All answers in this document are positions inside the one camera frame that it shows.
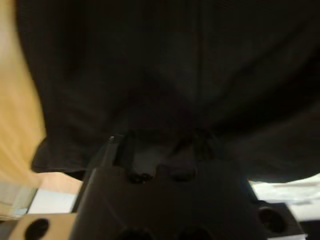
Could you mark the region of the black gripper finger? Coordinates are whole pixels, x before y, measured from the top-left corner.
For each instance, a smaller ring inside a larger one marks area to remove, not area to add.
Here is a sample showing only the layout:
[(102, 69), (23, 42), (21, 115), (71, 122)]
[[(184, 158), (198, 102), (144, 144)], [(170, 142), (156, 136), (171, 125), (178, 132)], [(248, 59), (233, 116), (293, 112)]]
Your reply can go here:
[(214, 162), (219, 159), (219, 141), (207, 129), (196, 128), (186, 142), (186, 164), (195, 167), (202, 162)]
[(98, 154), (98, 161), (96, 164), (96, 171), (109, 170), (115, 167), (123, 167), (122, 163), (122, 146), (124, 142), (123, 135), (113, 135), (102, 147), (101, 153)]

